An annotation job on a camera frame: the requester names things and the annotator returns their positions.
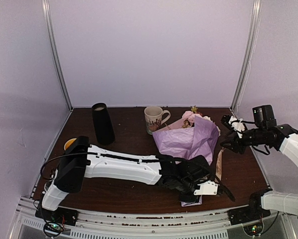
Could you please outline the cream printed mug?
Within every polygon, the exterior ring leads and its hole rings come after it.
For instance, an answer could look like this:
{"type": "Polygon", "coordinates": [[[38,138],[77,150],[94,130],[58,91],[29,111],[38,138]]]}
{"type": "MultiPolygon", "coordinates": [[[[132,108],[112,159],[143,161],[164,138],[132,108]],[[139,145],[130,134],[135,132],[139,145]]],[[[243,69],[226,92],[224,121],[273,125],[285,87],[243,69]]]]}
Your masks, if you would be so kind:
{"type": "Polygon", "coordinates": [[[171,114],[158,106],[149,106],[144,109],[147,133],[152,135],[162,124],[169,120],[171,114]]]}

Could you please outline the floral mug yellow inside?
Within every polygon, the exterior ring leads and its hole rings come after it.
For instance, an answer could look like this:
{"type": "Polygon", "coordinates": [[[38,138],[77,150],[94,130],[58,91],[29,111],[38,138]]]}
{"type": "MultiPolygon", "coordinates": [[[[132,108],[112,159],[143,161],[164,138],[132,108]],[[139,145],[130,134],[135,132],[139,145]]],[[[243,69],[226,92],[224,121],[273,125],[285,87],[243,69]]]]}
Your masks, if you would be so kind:
{"type": "Polygon", "coordinates": [[[72,139],[69,139],[65,142],[64,144],[64,150],[67,150],[71,145],[72,143],[76,140],[76,138],[72,138],[72,139]]]}

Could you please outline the left aluminium frame post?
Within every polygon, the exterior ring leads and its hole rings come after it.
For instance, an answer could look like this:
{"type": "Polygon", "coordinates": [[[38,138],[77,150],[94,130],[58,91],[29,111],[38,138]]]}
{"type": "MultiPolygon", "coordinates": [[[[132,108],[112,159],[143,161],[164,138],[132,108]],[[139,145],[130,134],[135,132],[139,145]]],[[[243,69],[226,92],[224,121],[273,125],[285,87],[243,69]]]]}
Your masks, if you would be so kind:
{"type": "Polygon", "coordinates": [[[57,46],[56,46],[56,40],[55,40],[55,34],[54,34],[54,29],[53,29],[53,24],[52,24],[52,16],[51,16],[51,11],[50,11],[50,1],[49,0],[42,0],[42,9],[43,9],[43,15],[45,18],[46,22],[46,27],[47,27],[47,33],[48,33],[48,38],[49,38],[49,43],[50,43],[50,48],[51,48],[51,53],[52,53],[52,60],[53,64],[55,67],[56,71],[56,76],[60,85],[61,93],[65,99],[66,106],[68,110],[71,112],[73,110],[73,106],[69,97],[69,93],[66,87],[66,83],[64,80],[63,76],[63,71],[61,68],[61,62],[59,58],[59,54],[57,51],[57,46]]]}

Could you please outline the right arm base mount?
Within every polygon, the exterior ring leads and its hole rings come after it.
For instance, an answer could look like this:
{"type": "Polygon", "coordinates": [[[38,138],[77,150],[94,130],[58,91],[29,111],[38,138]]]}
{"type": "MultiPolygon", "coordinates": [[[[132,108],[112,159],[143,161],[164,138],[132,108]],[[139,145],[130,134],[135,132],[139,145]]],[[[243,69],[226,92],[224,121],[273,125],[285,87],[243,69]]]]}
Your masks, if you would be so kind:
{"type": "Polygon", "coordinates": [[[271,189],[264,189],[252,193],[249,204],[244,207],[230,209],[228,218],[232,226],[242,224],[244,233],[249,237],[259,237],[265,231],[263,219],[271,215],[270,210],[262,208],[261,197],[271,189]]]}

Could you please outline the right aluminium frame post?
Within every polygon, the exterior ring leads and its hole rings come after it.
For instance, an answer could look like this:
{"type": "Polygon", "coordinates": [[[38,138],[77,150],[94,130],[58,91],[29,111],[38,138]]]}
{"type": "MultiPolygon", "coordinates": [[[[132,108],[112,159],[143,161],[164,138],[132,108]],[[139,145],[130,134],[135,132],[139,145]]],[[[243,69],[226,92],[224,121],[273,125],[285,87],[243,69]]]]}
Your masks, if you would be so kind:
{"type": "Polygon", "coordinates": [[[247,39],[247,45],[242,62],[242,67],[238,79],[238,84],[231,104],[231,111],[237,113],[242,102],[243,94],[247,85],[248,76],[251,69],[251,59],[256,48],[256,41],[258,37],[260,17],[261,17],[262,0],[253,1],[253,9],[247,39]]]}

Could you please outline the aluminium frame post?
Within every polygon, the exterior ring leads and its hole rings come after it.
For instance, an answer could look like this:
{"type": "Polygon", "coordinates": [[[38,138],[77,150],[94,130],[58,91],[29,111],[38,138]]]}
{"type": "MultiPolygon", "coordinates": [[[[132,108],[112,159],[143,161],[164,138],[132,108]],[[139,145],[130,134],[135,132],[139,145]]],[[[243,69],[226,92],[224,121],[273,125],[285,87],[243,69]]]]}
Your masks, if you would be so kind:
{"type": "Polygon", "coordinates": [[[63,76],[63,71],[61,68],[61,62],[59,58],[59,54],[57,51],[57,46],[56,46],[56,40],[55,40],[55,34],[54,34],[54,29],[53,29],[53,24],[52,24],[52,16],[51,16],[51,11],[50,11],[50,1],[49,0],[42,0],[42,9],[43,9],[43,15],[45,18],[46,22],[46,27],[47,27],[47,33],[48,33],[48,38],[49,38],[49,43],[50,43],[50,48],[51,48],[51,53],[52,53],[52,60],[53,64],[55,67],[56,71],[56,76],[60,85],[61,93],[65,99],[66,106],[68,110],[71,112],[73,110],[73,106],[69,97],[69,93],[66,87],[66,83],[64,80],[63,76]]]}
{"type": "Polygon", "coordinates": [[[242,67],[238,79],[238,84],[231,104],[231,111],[237,113],[242,102],[243,94],[247,85],[248,76],[251,69],[251,59],[256,48],[256,41],[258,37],[260,17],[261,17],[262,0],[253,1],[253,9],[247,39],[247,45],[242,62],[242,67]]]}

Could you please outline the purple flower bouquet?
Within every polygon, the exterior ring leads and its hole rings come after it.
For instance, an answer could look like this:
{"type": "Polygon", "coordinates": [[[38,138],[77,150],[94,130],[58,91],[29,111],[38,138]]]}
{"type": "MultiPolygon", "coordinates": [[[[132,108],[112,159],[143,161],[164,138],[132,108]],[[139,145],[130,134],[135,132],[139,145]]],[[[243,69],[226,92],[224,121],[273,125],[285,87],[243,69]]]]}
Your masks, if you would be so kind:
{"type": "Polygon", "coordinates": [[[192,107],[181,119],[152,135],[159,153],[186,160],[202,155],[210,165],[221,130],[209,116],[192,107]]]}

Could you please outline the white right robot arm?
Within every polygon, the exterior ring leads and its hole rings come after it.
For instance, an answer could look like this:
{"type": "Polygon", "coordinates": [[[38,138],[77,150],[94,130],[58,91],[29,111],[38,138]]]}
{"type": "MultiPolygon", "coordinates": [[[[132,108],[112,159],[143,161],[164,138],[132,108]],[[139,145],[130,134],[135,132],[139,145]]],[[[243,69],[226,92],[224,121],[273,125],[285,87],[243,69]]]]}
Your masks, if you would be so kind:
{"type": "MultiPolygon", "coordinates": [[[[234,153],[243,154],[248,146],[256,149],[263,145],[264,155],[274,148],[286,156],[298,168],[298,130],[289,124],[278,125],[271,105],[252,109],[256,127],[245,129],[247,121],[234,116],[224,115],[221,123],[229,129],[225,140],[220,143],[223,148],[234,153]]],[[[274,190],[260,190],[250,196],[245,216],[255,220],[264,211],[274,210],[298,217],[298,194],[281,193],[274,190]]]]}

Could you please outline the white vented front rail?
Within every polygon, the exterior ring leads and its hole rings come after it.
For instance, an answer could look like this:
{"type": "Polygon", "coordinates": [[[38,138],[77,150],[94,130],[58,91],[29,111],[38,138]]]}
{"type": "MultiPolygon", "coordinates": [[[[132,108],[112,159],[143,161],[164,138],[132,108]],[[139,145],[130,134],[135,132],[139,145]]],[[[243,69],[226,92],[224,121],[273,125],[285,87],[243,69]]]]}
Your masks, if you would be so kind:
{"type": "MultiPolygon", "coordinates": [[[[280,213],[264,235],[253,238],[246,233],[253,222],[231,225],[227,211],[137,215],[80,210],[76,225],[65,226],[55,239],[297,239],[285,214],[280,213]]],[[[35,212],[34,201],[21,197],[7,238],[48,239],[44,220],[35,212]]]]}

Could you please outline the beige satin ribbon bow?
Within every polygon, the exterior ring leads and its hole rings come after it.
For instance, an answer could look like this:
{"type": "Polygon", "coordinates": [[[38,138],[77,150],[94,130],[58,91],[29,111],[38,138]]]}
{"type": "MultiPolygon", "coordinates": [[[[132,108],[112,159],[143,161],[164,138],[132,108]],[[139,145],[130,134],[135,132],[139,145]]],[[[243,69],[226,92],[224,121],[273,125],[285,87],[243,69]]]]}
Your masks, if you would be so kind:
{"type": "Polygon", "coordinates": [[[216,176],[221,180],[222,177],[222,156],[225,148],[221,148],[218,153],[217,161],[216,161],[216,176]]]}

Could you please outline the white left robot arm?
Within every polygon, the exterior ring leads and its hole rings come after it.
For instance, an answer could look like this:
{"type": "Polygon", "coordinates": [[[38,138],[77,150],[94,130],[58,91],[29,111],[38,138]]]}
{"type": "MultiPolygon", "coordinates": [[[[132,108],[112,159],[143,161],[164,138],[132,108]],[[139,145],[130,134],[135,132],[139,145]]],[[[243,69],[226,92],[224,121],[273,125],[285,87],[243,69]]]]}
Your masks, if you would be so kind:
{"type": "Polygon", "coordinates": [[[61,217],[58,207],[68,194],[78,193],[85,178],[113,178],[160,185],[177,190],[182,202],[197,203],[202,195],[216,195],[219,185],[206,177],[209,164],[199,155],[191,160],[170,155],[133,155],[109,151],[76,138],[58,156],[41,201],[41,211],[50,221],[61,217]]]}

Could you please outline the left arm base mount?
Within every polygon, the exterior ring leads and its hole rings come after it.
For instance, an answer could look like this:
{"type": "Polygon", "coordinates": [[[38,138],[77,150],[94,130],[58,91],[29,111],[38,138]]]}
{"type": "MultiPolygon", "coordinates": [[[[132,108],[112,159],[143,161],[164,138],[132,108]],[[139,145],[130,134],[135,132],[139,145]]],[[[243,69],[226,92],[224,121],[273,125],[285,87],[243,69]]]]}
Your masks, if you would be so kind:
{"type": "Polygon", "coordinates": [[[39,200],[34,200],[35,216],[43,219],[43,233],[48,239],[54,239],[66,231],[65,226],[75,226],[78,219],[78,211],[58,207],[55,211],[42,208],[39,200]]]}

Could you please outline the black tall vase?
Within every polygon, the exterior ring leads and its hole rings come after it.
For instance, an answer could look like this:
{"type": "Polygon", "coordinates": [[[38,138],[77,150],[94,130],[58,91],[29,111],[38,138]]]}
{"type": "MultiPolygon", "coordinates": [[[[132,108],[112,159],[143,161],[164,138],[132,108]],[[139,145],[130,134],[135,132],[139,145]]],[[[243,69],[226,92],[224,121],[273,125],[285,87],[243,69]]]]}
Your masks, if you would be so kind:
{"type": "Polygon", "coordinates": [[[101,145],[113,143],[115,133],[105,103],[96,103],[92,106],[92,120],[97,142],[101,145]]]}

